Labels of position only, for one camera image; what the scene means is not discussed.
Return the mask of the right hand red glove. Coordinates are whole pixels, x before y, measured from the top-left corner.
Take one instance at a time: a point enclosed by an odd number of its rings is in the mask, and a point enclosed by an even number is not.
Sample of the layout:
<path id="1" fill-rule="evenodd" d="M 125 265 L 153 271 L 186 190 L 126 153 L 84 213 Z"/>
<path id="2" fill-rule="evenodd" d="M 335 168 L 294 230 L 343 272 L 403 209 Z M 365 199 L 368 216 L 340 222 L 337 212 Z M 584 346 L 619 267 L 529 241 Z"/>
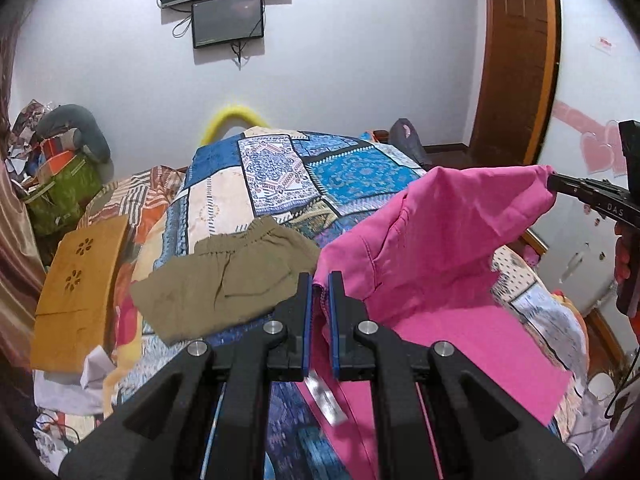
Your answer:
<path id="1" fill-rule="evenodd" d="M 629 259 L 630 259 L 630 237 L 631 230 L 622 222 L 617 222 L 614 233 L 617 236 L 615 245 L 615 264 L 614 278 L 617 284 L 621 285 L 630 275 Z"/>

